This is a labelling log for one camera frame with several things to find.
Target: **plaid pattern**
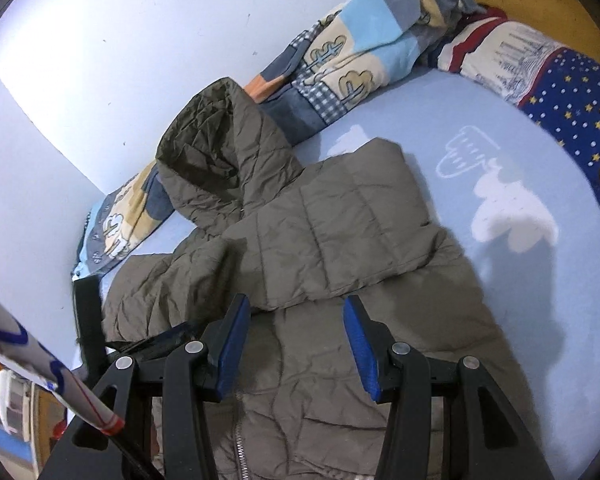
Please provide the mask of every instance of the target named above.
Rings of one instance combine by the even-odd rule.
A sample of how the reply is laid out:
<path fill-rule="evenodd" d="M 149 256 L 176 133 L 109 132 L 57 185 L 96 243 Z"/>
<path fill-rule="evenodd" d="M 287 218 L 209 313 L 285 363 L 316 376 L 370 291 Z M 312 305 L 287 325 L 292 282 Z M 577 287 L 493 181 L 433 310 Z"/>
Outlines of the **plaid pattern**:
<path fill-rule="evenodd" d="M 318 37 L 318 34 L 320 34 L 333 21 L 333 19 L 339 13 L 340 13 L 340 11 L 338 10 L 337 12 L 334 12 L 333 14 L 329 14 L 323 20 L 319 20 L 318 22 L 315 22 L 311 26 L 311 28 L 308 28 L 307 30 L 303 30 L 300 34 L 298 34 L 294 38 L 294 40 L 291 42 L 291 46 L 293 48 L 298 48 L 298 46 L 300 45 L 300 42 L 302 40 L 307 40 L 307 41 L 309 41 L 309 43 L 313 43 L 315 38 Z"/>
<path fill-rule="evenodd" d="M 311 28 L 303 30 L 300 34 L 298 34 L 291 42 L 291 46 L 294 48 L 298 48 L 300 42 L 303 40 L 307 40 L 309 41 L 309 43 L 311 43 L 313 40 L 315 40 L 315 38 L 318 37 L 318 34 L 320 34 L 323 30 L 324 27 L 322 26 L 322 24 L 320 22 L 315 22 L 311 26 Z"/>
<path fill-rule="evenodd" d="M 333 90 L 322 81 L 313 85 L 303 83 L 305 78 L 313 74 L 304 61 L 298 67 L 296 74 L 298 75 L 291 82 L 291 85 L 309 101 L 325 124 L 334 123 L 348 112 Z"/>

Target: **rolled blanket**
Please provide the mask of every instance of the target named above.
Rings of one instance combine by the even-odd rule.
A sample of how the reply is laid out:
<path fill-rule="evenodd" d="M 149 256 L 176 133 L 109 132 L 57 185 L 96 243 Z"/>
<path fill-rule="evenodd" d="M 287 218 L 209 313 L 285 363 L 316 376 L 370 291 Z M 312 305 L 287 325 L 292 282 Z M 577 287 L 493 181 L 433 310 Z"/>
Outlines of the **rolled blanket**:
<path fill-rule="evenodd" d="M 405 78 L 473 0 L 349 0 L 299 34 L 245 90 L 291 145 Z"/>

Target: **light blue bed sheet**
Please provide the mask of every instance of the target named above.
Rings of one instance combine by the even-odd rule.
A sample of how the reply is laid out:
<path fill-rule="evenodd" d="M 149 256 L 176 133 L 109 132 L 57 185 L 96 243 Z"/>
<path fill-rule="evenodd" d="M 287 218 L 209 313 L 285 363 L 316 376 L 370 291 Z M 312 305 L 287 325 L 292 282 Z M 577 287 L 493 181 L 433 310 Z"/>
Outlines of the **light blue bed sheet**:
<path fill-rule="evenodd" d="M 600 449 L 600 211 L 524 114 L 461 76 L 420 72 L 296 148 L 305 164 L 398 142 L 474 264 L 534 395 L 547 460 L 577 478 Z"/>

